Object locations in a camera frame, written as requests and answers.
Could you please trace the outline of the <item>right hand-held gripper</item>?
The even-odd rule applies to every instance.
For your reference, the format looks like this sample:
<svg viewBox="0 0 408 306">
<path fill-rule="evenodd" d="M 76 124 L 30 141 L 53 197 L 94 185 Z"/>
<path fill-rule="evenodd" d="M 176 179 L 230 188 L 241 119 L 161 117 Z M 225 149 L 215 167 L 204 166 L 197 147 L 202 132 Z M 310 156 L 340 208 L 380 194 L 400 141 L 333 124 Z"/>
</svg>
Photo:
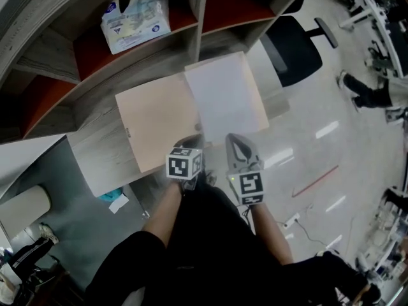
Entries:
<svg viewBox="0 0 408 306">
<path fill-rule="evenodd" d="M 263 202 L 264 162 L 250 139 L 229 133 L 225 139 L 228 160 L 227 179 L 239 205 Z"/>
</svg>

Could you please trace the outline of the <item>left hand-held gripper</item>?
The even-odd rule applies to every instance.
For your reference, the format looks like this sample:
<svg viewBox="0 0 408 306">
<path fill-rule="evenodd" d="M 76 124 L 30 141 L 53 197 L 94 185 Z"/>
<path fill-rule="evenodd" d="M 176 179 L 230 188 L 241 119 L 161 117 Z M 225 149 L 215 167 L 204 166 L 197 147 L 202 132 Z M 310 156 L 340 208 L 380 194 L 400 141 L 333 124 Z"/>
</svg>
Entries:
<svg viewBox="0 0 408 306">
<path fill-rule="evenodd" d="M 203 136 L 192 135 L 178 141 L 166 155 L 166 177 L 176 180 L 183 191 L 193 191 L 205 169 Z"/>
</svg>

